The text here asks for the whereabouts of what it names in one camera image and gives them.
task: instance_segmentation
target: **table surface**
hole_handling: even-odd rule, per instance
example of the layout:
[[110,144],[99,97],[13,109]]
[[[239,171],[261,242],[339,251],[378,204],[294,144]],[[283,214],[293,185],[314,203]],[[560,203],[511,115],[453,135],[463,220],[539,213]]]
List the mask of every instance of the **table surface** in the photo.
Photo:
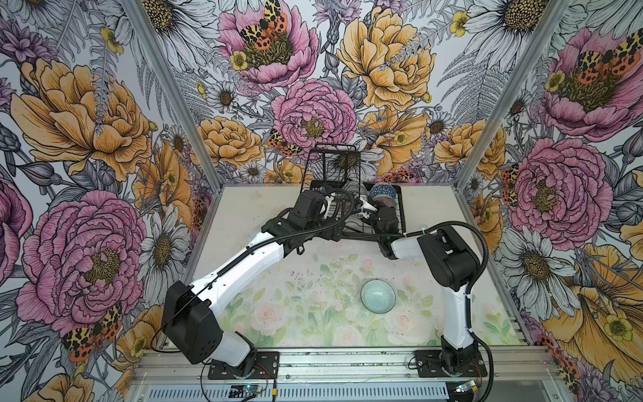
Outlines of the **table surface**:
[[[294,205],[299,186],[226,187],[194,278],[201,278],[245,247],[260,227]],[[463,221],[451,187],[402,187],[409,232],[448,220]],[[473,236],[456,228],[475,247]],[[396,294],[395,307],[374,314],[361,303],[364,283],[381,279]],[[485,272],[473,289],[473,327],[489,345],[519,339]],[[389,260],[377,243],[313,239],[260,274],[228,304],[219,325],[257,347],[434,346],[444,327],[441,286],[424,259]]]

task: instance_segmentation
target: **metal corner post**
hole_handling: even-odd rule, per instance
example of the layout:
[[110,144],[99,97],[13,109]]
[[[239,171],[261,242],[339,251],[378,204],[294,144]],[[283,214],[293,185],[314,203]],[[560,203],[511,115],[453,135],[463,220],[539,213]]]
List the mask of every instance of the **metal corner post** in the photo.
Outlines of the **metal corner post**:
[[141,46],[145,50],[145,57],[150,67],[154,69],[154,72],[158,76],[165,90],[165,94],[172,103],[179,122],[185,130],[188,141],[194,148],[197,158],[201,161],[203,172],[210,182],[210,186],[214,189],[215,193],[218,194],[221,191],[222,181],[214,165],[210,163],[210,155],[197,132],[194,118],[188,108],[187,102],[183,98],[181,88],[172,73],[172,67],[169,61],[163,56],[163,50],[156,38],[154,27],[147,17],[143,3],[141,0],[128,0],[121,2],[121,4],[127,17],[130,19]]
[[489,115],[487,123],[482,129],[482,133],[471,151],[471,155],[467,158],[464,168],[460,171],[456,179],[455,186],[458,191],[464,189],[467,180],[471,177],[484,157],[484,153],[491,144],[491,141],[493,141],[495,133],[500,128],[505,114],[518,96],[520,86],[527,79],[531,72],[531,67],[542,54],[545,45],[551,41],[554,29],[558,23],[560,23],[565,11],[572,3],[573,0],[551,0],[545,8],[526,52],[517,60],[516,67],[511,73],[509,81],[507,81],[507,84],[502,89],[498,103],[491,111],[491,115]]

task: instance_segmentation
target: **pink peony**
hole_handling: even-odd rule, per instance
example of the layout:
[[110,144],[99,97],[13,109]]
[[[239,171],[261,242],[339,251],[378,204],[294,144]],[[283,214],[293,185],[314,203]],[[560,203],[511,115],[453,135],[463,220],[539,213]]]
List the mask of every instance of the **pink peony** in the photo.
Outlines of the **pink peony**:
[[588,85],[578,81],[579,54],[605,54],[626,38],[611,37],[611,33],[601,37],[599,30],[590,33],[583,28],[559,52],[559,60],[549,67],[547,92],[540,105],[540,117],[547,127],[556,126],[569,136],[598,142],[623,130],[643,113],[643,62],[621,76],[609,72]]
[[[292,55],[287,64],[273,62],[255,68],[250,66],[239,71],[241,77],[246,81],[253,92],[269,91],[274,87],[285,87],[291,85],[299,78],[309,77],[315,70],[317,62],[317,49],[319,39],[315,28],[308,30],[299,9],[288,8],[285,2],[281,1],[281,12],[287,18],[287,40],[292,45]],[[220,52],[223,57],[231,57],[234,52],[245,50],[246,43],[239,34],[247,26],[258,25],[259,20],[264,17],[264,6],[259,11],[251,8],[246,13],[235,9],[233,14],[222,13],[219,16],[219,40],[223,43]]]
[[107,191],[45,212],[24,242],[29,282],[17,298],[18,317],[66,334],[94,326],[116,304],[128,313],[143,292],[136,277],[146,232],[132,205]]
[[509,219],[517,230],[550,238],[557,250],[580,247],[610,213],[613,193],[604,176],[595,147],[579,138],[542,138],[520,162],[518,205],[509,207]]
[[32,219],[32,208],[26,198],[10,181],[0,178],[0,285],[14,271],[20,254],[20,238]]
[[298,81],[272,103],[275,129],[308,157],[318,143],[347,143],[355,135],[353,101],[344,91],[315,79]]

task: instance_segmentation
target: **light blue ceramic bowl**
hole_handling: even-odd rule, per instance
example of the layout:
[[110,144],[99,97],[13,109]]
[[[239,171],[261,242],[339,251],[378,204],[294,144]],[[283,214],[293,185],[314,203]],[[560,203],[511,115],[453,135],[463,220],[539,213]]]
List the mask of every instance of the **light blue ceramic bowl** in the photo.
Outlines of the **light blue ceramic bowl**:
[[384,314],[395,305],[395,291],[383,280],[369,280],[362,286],[361,299],[364,307],[376,314]]

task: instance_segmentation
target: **flower bud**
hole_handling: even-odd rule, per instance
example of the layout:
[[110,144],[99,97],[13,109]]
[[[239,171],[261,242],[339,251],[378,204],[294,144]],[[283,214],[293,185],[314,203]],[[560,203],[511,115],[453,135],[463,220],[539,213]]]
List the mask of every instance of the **flower bud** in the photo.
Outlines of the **flower bud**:
[[53,171],[53,166],[46,162],[31,162],[25,165],[16,165],[29,180],[41,187],[59,185],[62,177]]
[[623,163],[632,163],[634,158],[643,156],[643,130],[629,137],[623,144]]
[[20,141],[13,131],[0,124],[0,151],[17,152]]
[[643,207],[632,202],[624,203],[616,209],[616,216],[624,224],[636,226],[643,221]]

